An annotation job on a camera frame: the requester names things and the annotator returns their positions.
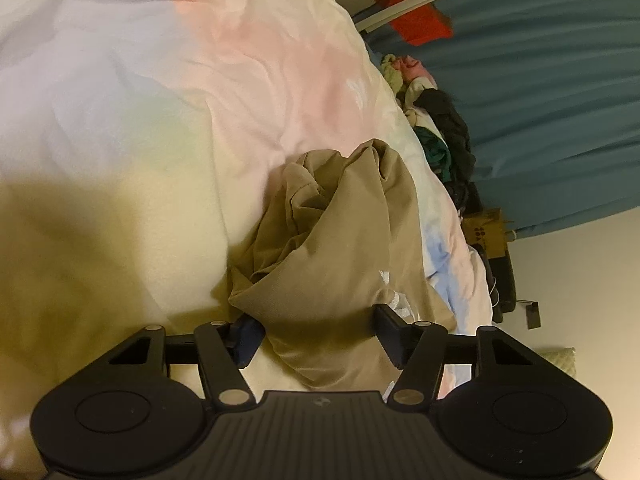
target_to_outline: round joint cover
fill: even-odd
[[[577,474],[600,461],[612,421],[579,384],[472,380],[438,402],[438,430],[460,455],[517,478]]]
[[[218,400],[227,406],[240,406],[249,399],[251,399],[251,396],[246,391],[236,389],[225,390],[218,396]]]
[[[102,392],[87,397],[76,409],[76,418],[85,428],[98,433],[132,430],[149,416],[151,404],[131,392]]]
[[[198,396],[167,378],[109,386],[69,381],[38,403],[31,433],[42,455],[73,476],[118,476],[174,460],[204,422]]]
[[[404,404],[405,406],[416,406],[423,402],[424,394],[412,389],[399,390],[394,393],[394,400],[398,404]]]
[[[566,420],[559,400],[536,392],[515,392],[495,401],[494,416],[517,433],[544,434],[557,430]]]

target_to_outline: pink clothing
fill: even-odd
[[[425,76],[436,86],[436,81],[431,74],[427,72],[427,69],[422,66],[422,63],[411,56],[398,57],[391,66],[402,73],[402,79],[404,82],[410,83],[415,78]]]

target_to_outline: bed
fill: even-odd
[[[0,0],[0,117],[2,478],[42,474],[47,390],[140,326],[232,315],[228,261],[308,150],[397,150],[428,279],[459,333],[490,322],[481,260],[334,0]],[[245,375],[300,387],[268,348]]]

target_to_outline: red bag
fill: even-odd
[[[387,8],[403,0],[375,0]],[[427,41],[439,38],[451,38],[453,29],[451,20],[433,4],[425,4],[417,9],[391,20],[391,26],[400,34],[403,40],[413,46],[419,46]]]

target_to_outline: beige cloth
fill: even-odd
[[[412,178],[397,152],[370,140],[349,158],[309,152],[283,181],[231,269],[230,304],[260,320],[310,388],[383,392],[399,372],[372,331],[373,304],[455,327],[424,277]]]

